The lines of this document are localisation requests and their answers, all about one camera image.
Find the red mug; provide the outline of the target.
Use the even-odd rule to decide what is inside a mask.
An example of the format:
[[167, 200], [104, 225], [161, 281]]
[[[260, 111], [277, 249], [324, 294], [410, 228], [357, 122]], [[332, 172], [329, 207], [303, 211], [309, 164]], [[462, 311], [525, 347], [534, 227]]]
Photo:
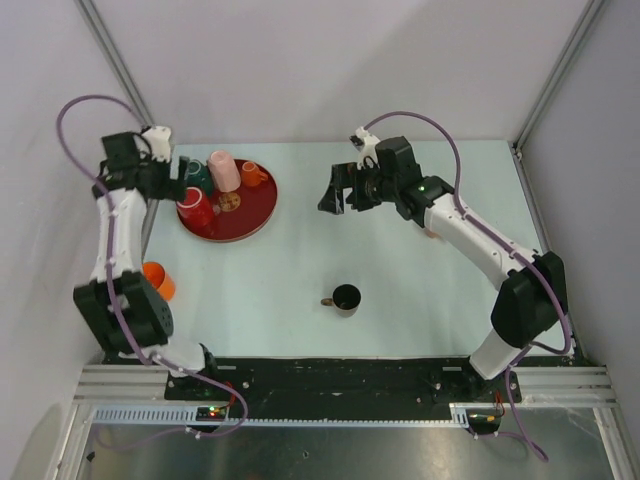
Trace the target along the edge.
[[215, 218], [209, 198], [198, 187], [187, 187], [184, 199], [176, 203], [176, 208], [180, 219], [189, 227], [204, 227]]

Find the small orange mug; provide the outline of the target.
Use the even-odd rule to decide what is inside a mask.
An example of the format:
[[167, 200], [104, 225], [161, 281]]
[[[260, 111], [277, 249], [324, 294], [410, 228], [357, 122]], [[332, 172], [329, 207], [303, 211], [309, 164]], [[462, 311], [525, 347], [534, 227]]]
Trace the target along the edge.
[[252, 161], [245, 161], [241, 166], [241, 180], [246, 187], [257, 187], [269, 180], [269, 175]]

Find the large orange mug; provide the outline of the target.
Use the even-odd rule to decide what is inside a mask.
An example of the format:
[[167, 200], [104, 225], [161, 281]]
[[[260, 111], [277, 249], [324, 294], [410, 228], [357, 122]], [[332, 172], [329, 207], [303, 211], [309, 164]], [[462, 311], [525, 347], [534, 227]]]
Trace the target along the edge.
[[145, 262], [143, 265], [145, 278], [167, 302], [171, 301], [176, 293], [176, 286], [167, 270], [157, 262]]

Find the brown speckled mug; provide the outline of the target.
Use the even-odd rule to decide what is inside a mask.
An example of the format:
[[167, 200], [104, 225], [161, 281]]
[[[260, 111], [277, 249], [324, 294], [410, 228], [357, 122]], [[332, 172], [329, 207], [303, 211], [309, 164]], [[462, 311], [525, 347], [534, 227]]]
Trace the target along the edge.
[[360, 290], [352, 284], [337, 286], [330, 297], [323, 298], [320, 304], [332, 308], [341, 317], [352, 316], [361, 304]]

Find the small pink mug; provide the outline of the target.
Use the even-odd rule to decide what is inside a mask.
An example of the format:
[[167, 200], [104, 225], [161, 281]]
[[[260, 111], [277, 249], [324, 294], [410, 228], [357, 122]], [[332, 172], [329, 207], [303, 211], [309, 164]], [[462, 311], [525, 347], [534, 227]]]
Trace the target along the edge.
[[433, 232], [433, 231], [431, 231], [431, 230], [429, 230], [427, 228], [424, 229], [424, 233], [430, 239], [442, 240], [442, 237], [439, 234], [437, 234], [437, 233], [435, 233], [435, 232]]

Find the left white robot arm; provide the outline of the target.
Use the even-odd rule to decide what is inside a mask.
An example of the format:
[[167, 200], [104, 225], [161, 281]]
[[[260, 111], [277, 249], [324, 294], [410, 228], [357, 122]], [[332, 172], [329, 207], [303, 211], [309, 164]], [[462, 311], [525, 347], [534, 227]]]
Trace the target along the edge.
[[90, 280], [75, 287], [73, 300], [102, 350], [187, 376], [201, 399], [214, 397], [222, 376], [201, 343], [178, 336], [166, 299], [143, 272], [143, 224], [152, 200], [186, 197], [188, 161], [173, 177], [172, 131], [147, 126], [102, 139], [105, 159], [92, 194], [100, 215], [99, 246]]

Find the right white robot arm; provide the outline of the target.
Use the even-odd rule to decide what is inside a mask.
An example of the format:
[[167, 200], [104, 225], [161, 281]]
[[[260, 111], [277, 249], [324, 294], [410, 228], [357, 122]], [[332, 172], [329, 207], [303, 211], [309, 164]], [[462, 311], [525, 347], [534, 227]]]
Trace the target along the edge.
[[343, 214], [366, 211], [383, 203], [435, 234], [469, 259], [498, 292], [491, 330], [470, 355], [473, 369], [462, 376], [464, 393], [486, 400], [498, 388], [497, 376], [520, 359], [537, 337], [568, 313], [566, 278], [561, 258], [519, 246], [479, 218], [456, 189], [437, 176], [425, 176], [404, 137], [380, 140], [360, 128], [350, 138], [359, 157], [335, 164], [319, 210]]

